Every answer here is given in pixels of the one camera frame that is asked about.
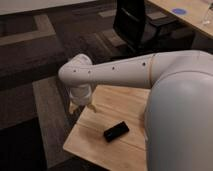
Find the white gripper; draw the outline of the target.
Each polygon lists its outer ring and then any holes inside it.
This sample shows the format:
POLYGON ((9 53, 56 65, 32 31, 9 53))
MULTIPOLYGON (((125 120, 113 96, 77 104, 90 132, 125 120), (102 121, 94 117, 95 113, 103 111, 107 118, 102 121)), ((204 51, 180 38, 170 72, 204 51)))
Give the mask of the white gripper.
POLYGON ((97 112, 96 107, 93 104, 89 104, 92 101, 92 89, 88 84, 80 85, 77 87, 71 87, 69 92, 70 102, 69 113, 74 114, 75 110, 79 106, 87 105, 89 109, 97 112))

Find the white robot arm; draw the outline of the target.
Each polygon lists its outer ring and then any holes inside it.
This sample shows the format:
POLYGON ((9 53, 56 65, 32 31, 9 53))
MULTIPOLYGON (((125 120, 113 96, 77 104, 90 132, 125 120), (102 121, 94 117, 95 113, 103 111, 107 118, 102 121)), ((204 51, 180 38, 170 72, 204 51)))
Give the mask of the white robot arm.
POLYGON ((76 105, 91 101, 94 85, 148 89, 148 171, 213 171, 212 54, 157 52, 102 64, 78 54, 58 76, 76 105))

